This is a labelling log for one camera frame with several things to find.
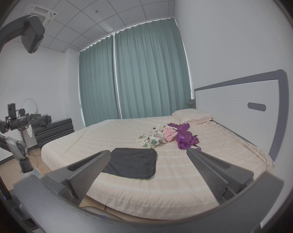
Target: wooden floor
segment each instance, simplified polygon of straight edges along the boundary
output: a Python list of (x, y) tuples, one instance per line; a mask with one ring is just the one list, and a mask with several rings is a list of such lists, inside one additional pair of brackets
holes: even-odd
[[(40, 173), (44, 176), (46, 173), (50, 172), (51, 170), (48, 168), (48, 166), (42, 161), (41, 158), (41, 150), (39, 148), (32, 150), (32, 154), (27, 155), (30, 158), (30, 161), (33, 166), (35, 166), (37, 169), (39, 169)], [(20, 174), (20, 166), (16, 159), (12, 159), (2, 165), (0, 165), (0, 176), (7, 187), (8, 190), (13, 189), (13, 185), (21, 180), (21, 174)], [(80, 204), (80, 207), (85, 206), (93, 206), (96, 208), (99, 208), (101, 210), (105, 209), (105, 205), (93, 200), (89, 196), (85, 196), (83, 201)], [(158, 220), (154, 219), (146, 219), (146, 218), (140, 218), (136, 216), (131, 216), (119, 211), (116, 211), (112, 208), (106, 207), (106, 211), (118, 216), (124, 220), (132, 221), (132, 222), (154, 222)]]

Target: gray headboard frame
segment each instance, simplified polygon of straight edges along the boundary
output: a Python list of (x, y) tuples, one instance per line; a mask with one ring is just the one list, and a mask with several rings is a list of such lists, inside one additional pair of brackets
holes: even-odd
[(277, 118), (277, 125), (276, 125), (275, 134), (274, 134), (274, 139), (269, 151), (270, 157), (272, 158), (273, 161), (275, 161), (279, 153), (279, 150), (281, 148), (282, 141), (284, 139), (286, 126), (287, 126), (287, 120), (288, 120), (288, 110), (289, 110), (288, 78), (287, 78), (287, 73), (284, 70), (279, 69), (272, 72), (265, 72), (265, 73), (242, 77), (242, 78), (238, 78), (234, 80), (228, 80), (221, 83), (211, 84), (204, 87), (196, 88), (194, 92), (211, 89), (211, 88), (228, 86), (228, 85), (252, 83), (252, 82), (266, 81), (266, 80), (278, 80), (278, 90), (279, 90), (278, 118)]

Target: folded black cloth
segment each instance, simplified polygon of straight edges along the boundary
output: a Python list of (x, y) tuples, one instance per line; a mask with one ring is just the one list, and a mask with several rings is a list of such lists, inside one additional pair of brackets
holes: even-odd
[(156, 157), (154, 149), (115, 148), (102, 172), (125, 178), (149, 179), (155, 174)]

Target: bed frame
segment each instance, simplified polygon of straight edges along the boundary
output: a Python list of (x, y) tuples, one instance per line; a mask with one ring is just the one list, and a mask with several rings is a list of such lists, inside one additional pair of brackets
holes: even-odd
[(284, 70), (260, 73), (194, 90), (196, 108), (276, 160), (285, 135), (289, 88)]

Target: pillow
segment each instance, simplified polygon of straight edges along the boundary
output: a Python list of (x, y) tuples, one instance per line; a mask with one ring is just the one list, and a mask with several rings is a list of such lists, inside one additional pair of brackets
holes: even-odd
[(211, 120), (213, 120), (212, 115), (203, 111), (195, 114), (189, 114), (180, 118), (181, 124), (188, 123), (190, 125), (200, 124)]
[(198, 112), (199, 111), (196, 109), (183, 109), (183, 110), (175, 111), (174, 113), (172, 113), (172, 115), (175, 116), (176, 118), (180, 119), (183, 116), (197, 114)]

